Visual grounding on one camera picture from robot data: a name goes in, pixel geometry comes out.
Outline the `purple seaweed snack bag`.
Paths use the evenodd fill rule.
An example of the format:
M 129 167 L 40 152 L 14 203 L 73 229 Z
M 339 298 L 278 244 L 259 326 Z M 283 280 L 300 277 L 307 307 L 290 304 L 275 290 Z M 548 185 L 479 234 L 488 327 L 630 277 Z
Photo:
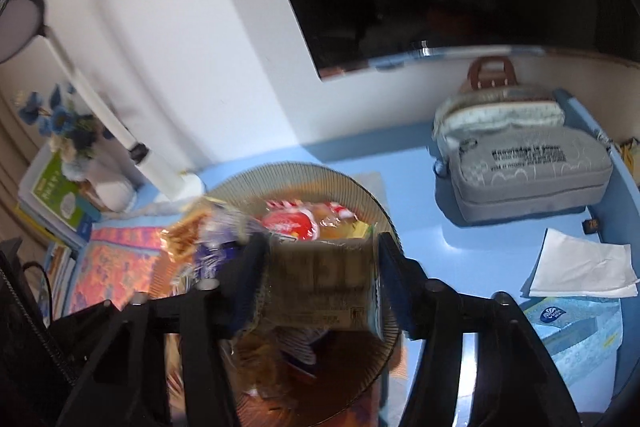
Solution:
M 255 231 L 251 217 L 221 202 L 212 202 L 198 225 L 193 255 L 195 280 L 214 279 L 242 251 Z

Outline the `green white snack packet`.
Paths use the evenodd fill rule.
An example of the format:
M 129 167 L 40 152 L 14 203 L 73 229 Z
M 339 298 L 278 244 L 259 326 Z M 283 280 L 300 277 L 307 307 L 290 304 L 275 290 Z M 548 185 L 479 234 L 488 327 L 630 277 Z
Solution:
M 367 332 L 384 338 L 376 234 L 268 239 L 257 320 L 270 327 Z

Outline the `red striped bread bag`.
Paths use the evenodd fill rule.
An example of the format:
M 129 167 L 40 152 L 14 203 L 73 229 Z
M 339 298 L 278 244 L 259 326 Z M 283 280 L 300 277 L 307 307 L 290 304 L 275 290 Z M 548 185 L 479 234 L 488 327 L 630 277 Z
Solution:
M 307 211 L 314 222 L 322 227 L 337 227 L 344 223 L 355 223 L 358 220 L 356 213 L 339 202 L 304 202 L 300 199 L 267 199 L 267 210 L 302 212 Z

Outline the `cartoon biscuit stick pack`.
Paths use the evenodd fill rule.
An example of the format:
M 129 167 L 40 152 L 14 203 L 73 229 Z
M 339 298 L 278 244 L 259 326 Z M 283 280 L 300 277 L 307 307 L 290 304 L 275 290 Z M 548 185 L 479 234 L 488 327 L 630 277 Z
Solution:
M 160 232 L 160 245 L 171 262 L 183 262 L 193 256 L 201 226 L 221 205 L 219 199 L 201 197 L 186 206 L 178 221 Z

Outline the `red label bread bag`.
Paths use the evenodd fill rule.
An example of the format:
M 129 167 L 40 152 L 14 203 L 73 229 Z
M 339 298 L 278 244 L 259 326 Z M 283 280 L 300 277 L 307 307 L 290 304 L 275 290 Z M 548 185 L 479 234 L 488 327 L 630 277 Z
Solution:
M 306 208 L 284 208 L 268 212 L 262 225 L 270 232 L 293 237 L 296 241 L 314 241 L 320 228 L 314 215 Z

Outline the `blue tissue pack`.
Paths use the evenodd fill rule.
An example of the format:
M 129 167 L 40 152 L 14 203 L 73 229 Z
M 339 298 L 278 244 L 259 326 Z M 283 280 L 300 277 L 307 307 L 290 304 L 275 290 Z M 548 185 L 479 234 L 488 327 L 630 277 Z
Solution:
M 620 299 L 534 298 L 521 304 L 567 387 L 616 355 L 624 339 Z

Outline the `floral woven table mat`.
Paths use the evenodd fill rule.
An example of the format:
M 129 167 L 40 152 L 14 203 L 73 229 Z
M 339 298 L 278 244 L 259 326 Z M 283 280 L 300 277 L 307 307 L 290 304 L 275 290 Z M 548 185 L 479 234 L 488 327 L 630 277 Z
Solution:
M 154 297 L 179 295 L 196 283 L 193 256 L 183 262 L 171 262 L 160 245 L 160 227 L 103 227 L 91 234 L 77 275 L 70 311 L 108 300 L 122 308 L 135 291 L 147 291 Z M 245 426 L 295 426 L 305 400 L 296 399 L 320 381 L 320 371 L 328 360 L 324 355 L 326 335 L 312 345 L 317 355 L 314 366 L 303 365 L 279 349 L 274 330 L 243 335 L 224 344 L 226 366 Z

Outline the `white tissue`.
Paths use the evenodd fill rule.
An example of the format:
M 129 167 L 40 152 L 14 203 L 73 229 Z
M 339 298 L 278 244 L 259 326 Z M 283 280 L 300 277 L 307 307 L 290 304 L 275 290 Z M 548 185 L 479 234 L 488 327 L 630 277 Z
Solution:
M 630 245 L 594 243 L 548 229 L 524 294 L 623 299 L 637 297 L 638 284 Z

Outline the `flat stacked books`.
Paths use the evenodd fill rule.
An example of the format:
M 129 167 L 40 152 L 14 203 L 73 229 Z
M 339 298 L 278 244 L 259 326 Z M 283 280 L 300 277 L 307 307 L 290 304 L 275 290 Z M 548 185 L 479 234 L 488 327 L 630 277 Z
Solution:
M 76 263 L 77 253 L 72 248 L 61 243 L 50 244 L 44 262 L 50 287 L 42 283 L 43 295 L 39 298 L 40 309 L 47 324 L 64 314 Z

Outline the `amber ribbed glass plate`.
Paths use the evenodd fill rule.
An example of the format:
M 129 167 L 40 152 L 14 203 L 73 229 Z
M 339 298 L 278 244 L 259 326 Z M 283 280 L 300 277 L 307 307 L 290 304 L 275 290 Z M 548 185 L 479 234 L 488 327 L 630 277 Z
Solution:
M 399 327 L 383 294 L 376 242 L 394 226 L 346 174 L 303 162 L 244 171 L 188 202 L 160 233 L 150 291 L 186 293 L 215 279 L 233 297 L 219 351 L 247 426 L 315 426 L 367 393 Z

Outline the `upright book row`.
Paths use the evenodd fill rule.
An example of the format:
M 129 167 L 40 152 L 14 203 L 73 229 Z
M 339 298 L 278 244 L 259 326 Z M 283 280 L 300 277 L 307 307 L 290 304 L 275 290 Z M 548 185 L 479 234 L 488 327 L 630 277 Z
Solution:
M 99 209 L 82 194 L 79 184 L 62 173 L 62 160 L 47 146 L 38 150 L 18 184 L 18 203 L 26 213 L 75 249 L 85 248 Z

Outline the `green English grammar book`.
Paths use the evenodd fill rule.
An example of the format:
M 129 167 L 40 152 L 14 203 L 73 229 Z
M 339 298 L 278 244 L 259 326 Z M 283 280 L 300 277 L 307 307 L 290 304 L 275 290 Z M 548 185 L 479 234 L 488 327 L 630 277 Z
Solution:
M 64 176 L 59 153 L 53 154 L 43 166 L 32 186 L 32 195 L 62 225 L 88 239 L 96 217 L 96 208 L 81 194 L 80 185 Z

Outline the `grey pencil case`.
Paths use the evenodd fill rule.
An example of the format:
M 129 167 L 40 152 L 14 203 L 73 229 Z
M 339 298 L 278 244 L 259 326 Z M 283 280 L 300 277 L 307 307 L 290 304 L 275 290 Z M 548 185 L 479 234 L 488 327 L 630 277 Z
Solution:
M 597 204 L 613 171 L 606 146 L 568 127 L 560 103 L 539 86 L 450 96 L 436 110 L 433 139 L 468 223 Z

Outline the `blue artificial flower bouquet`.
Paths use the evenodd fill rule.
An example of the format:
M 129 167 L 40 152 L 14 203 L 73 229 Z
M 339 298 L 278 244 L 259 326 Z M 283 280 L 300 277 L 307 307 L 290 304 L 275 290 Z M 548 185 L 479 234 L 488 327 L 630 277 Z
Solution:
M 89 171 L 98 158 L 96 144 L 113 135 L 96 115 L 82 110 L 76 89 L 56 84 L 48 101 L 37 91 L 18 91 L 13 98 L 17 116 L 35 127 L 48 140 L 50 150 L 62 161 L 62 173 L 72 182 L 89 181 Z

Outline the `brown hair claw clip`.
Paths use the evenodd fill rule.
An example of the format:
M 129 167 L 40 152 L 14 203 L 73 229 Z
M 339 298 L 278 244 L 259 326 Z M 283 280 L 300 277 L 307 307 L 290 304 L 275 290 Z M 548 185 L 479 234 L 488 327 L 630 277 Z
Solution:
M 476 58 L 468 70 L 468 81 L 472 91 L 518 84 L 510 58 L 497 55 Z

